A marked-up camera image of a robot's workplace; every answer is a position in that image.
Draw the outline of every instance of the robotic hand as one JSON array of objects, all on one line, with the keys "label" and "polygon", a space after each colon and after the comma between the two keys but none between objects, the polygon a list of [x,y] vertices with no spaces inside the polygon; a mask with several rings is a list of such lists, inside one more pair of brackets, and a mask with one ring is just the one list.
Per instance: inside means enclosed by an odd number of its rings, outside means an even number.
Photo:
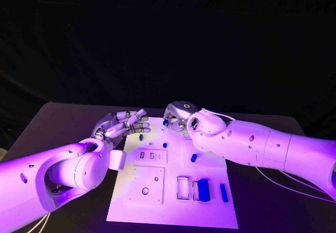
[{"label": "robotic hand", "polygon": [[168,105],[163,124],[188,129],[195,147],[249,166],[279,169],[311,181],[336,200],[336,141],[280,132],[236,120],[188,101]]},{"label": "robotic hand", "polygon": [[12,232],[81,197],[103,182],[107,169],[123,170],[122,137],[151,132],[146,111],[109,114],[93,136],[0,164],[0,232]]}]

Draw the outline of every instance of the black background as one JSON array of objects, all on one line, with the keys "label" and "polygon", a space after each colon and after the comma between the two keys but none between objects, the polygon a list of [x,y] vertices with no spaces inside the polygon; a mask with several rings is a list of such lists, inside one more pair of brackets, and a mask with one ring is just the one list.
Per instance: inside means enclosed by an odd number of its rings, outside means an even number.
[{"label": "black background", "polygon": [[286,115],[335,138],[335,1],[0,6],[2,147],[50,102]]}]

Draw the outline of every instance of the gray table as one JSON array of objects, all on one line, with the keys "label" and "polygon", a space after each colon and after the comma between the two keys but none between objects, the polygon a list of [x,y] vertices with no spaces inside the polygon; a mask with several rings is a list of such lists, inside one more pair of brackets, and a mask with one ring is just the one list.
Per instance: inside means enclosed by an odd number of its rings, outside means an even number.
[{"label": "gray table", "polygon": [[[91,135],[94,125],[107,113],[140,109],[142,107],[90,106],[52,102],[45,104],[2,163],[80,142]],[[151,117],[163,116],[163,109],[146,110]],[[300,125],[292,117],[234,113],[228,115],[238,120],[260,123],[288,133],[305,135]],[[125,140],[117,149],[122,150],[123,147]],[[279,171],[264,169],[264,172],[292,188],[325,197],[319,192],[293,182]],[[254,167],[231,161],[228,161],[228,176],[238,230],[107,222],[117,173],[117,171],[109,170],[97,189],[52,212],[44,232],[336,232],[335,204],[286,190],[264,178]],[[16,232],[28,232],[35,224],[37,222]]]}]

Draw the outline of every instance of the cable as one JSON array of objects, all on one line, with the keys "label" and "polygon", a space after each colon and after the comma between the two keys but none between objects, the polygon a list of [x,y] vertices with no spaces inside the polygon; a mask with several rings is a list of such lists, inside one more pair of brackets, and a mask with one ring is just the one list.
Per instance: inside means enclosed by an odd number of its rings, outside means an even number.
[{"label": "cable", "polygon": [[279,184],[276,181],[273,181],[262,171],[260,171],[260,173],[264,175],[264,177],[266,177],[272,182],[275,182],[275,183],[276,183],[279,186],[282,186],[283,188],[286,188],[286,189],[292,190],[293,192],[300,193],[300,194],[303,194],[303,195],[306,195],[306,196],[309,196],[309,197],[312,197],[312,198],[318,198],[318,199],[321,199],[321,200],[329,201],[329,202],[332,202],[332,203],[336,204],[336,202],[332,201],[332,200],[328,200],[328,199],[325,199],[325,198],[316,197],[316,196],[313,196],[313,195],[311,195],[311,194],[308,194],[308,193],[303,193],[303,192],[300,192],[300,191],[298,191],[298,190],[295,190],[295,189],[292,189],[292,188],[283,186],[283,185]]},{"label": "cable", "polygon": [[224,116],[224,117],[230,118],[231,120],[236,120],[231,116],[224,115],[224,114],[221,114],[221,113],[215,113],[215,112],[213,112],[213,111],[207,110],[205,108],[202,108],[202,110],[208,111],[210,113],[213,113],[213,114],[215,114],[215,115],[221,115],[221,116]]},{"label": "cable", "polygon": [[308,187],[313,188],[315,190],[318,190],[322,193],[326,193],[322,189],[313,187],[312,185],[309,185],[308,183],[302,182],[300,180],[298,180],[293,176],[290,176],[286,172],[283,172],[282,170],[279,170],[286,176],[289,176],[293,180],[296,180],[299,183],[302,183],[303,185],[306,185]]},{"label": "cable", "polygon": [[44,228],[45,228],[45,225],[47,225],[47,223],[48,223],[50,216],[51,216],[51,213],[48,214],[48,218],[47,218],[47,221],[45,221],[45,224],[44,224],[44,226],[42,226],[42,229],[41,229],[39,233],[42,232],[42,230],[44,230]]},{"label": "cable", "polygon": [[42,223],[42,221],[45,220],[45,218],[47,218],[48,215],[45,215],[45,217],[41,219],[39,223],[35,225],[35,227],[31,229],[31,231],[29,231],[28,233],[31,233],[31,232],[34,231],[34,229],[41,225],[41,223]]}]

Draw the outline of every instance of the wire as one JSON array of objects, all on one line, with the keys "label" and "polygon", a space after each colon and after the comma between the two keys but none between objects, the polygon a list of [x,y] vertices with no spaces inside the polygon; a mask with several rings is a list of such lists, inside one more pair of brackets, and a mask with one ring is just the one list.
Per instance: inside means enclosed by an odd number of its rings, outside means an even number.
[{"label": "wire", "polygon": [[45,215],[45,217],[41,219],[39,223],[35,225],[35,227],[31,229],[31,231],[28,233],[31,233],[35,230],[35,228],[41,225],[41,223],[45,220],[45,218],[47,218],[48,215]]},{"label": "wire", "polygon": [[47,221],[45,221],[45,224],[44,224],[44,226],[42,226],[42,229],[41,229],[39,233],[42,232],[42,230],[44,230],[44,228],[45,228],[45,225],[47,225],[47,223],[48,223],[50,216],[51,216],[51,213],[48,214],[48,218],[47,218]]},{"label": "wire", "polygon": [[300,180],[298,180],[293,176],[290,176],[286,172],[283,172],[282,170],[279,170],[286,176],[289,176],[293,180],[296,180],[299,183],[302,183],[303,185],[306,185],[308,187],[313,188],[315,190],[318,190],[322,193],[326,193],[322,189],[313,187],[312,185],[309,185],[308,183],[302,182]]},{"label": "wire", "polygon": [[210,110],[207,110],[210,113],[213,113],[213,114],[215,114],[215,115],[221,115],[221,116],[224,116],[224,117],[227,117],[227,118],[230,118],[231,120],[236,120],[231,116],[228,116],[228,115],[224,115],[224,114],[221,114],[221,113],[215,113],[215,112],[213,112],[213,111],[210,111]]},{"label": "wire", "polygon": [[276,183],[279,186],[282,186],[283,188],[286,188],[286,189],[292,190],[293,192],[300,193],[300,194],[303,194],[303,195],[306,195],[306,196],[309,196],[309,197],[312,197],[312,198],[318,198],[318,199],[321,199],[321,200],[329,201],[329,202],[332,202],[332,203],[336,204],[336,202],[332,201],[332,200],[328,200],[328,199],[325,199],[325,198],[316,197],[316,196],[313,196],[313,195],[311,195],[311,194],[308,194],[308,193],[303,193],[303,192],[300,192],[300,191],[298,191],[298,190],[295,190],[295,189],[292,189],[292,188],[283,186],[283,185],[279,184],[276,181],[273,181],[262,171],[260,171],[260,173],[264,175],[264,177],[266,177],[272,182],[275,182],[275,183]]}]

